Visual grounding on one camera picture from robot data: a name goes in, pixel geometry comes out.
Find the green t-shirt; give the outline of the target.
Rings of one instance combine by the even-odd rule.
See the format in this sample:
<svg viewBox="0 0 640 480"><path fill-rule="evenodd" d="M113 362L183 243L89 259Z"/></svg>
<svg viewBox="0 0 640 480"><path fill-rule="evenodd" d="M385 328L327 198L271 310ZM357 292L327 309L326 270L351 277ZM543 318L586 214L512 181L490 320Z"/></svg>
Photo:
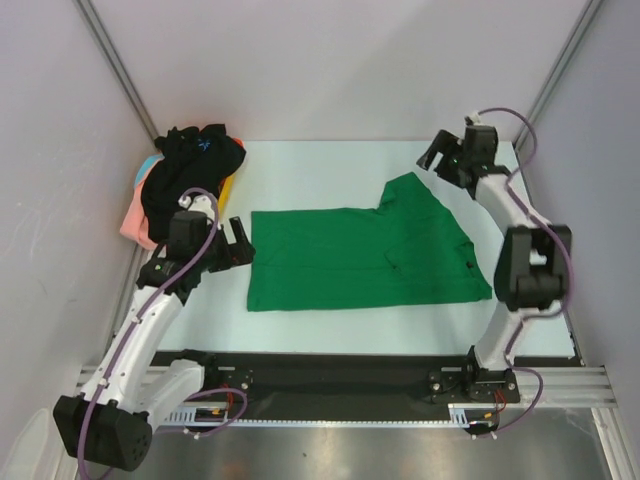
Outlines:
<svg viewBox="0 0 640 480"><path fill-rule="evenodd" d="M473 303L493 291L474 244L414 173L375 208L255 211L251 312Z"/></svg>

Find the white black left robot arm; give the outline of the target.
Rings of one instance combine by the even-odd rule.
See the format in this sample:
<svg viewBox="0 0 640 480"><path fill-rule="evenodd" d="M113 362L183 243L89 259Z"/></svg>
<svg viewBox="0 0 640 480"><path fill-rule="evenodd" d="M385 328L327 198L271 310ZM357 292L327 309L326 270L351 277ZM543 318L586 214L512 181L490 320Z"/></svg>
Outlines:
<svg viewBox="0 0 640 480"><path fill-rule="evenodd" d="M141 267L130 310L101 363L78 394L61 396L54 406L64 448L82 479L90 476L89 464L108 472L137 469L154 434L185 402L218 396L226 406L223 419L205 431L180 428L194 439L229 427L249 406L246 388L226 384L214 355L205 352L186 350L143 383L160 341L203 274L248 265L255 254L237 217L230 221L236 240L227 241L212 193L189 188L178 205L169 238Z"/></svg>

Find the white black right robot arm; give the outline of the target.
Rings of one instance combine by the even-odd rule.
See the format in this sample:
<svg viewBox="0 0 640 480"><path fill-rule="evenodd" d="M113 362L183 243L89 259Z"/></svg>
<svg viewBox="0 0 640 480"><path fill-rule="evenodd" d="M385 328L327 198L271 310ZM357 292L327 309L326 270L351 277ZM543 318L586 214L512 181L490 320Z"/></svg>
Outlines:
<svg viewBox="0 0 640 480"><path fill-rule="evenodd" d="M465 124L461 137L439 131L417 165L466 191L500 229L503 243L493 280L497 305L460 371L432 374L429 387L434 400L518 402L513 351L534 321L557 316L554 303L567 304L572 233L514 191L515 172L496 162L496 128L478 113L467 116Z"/></svg>

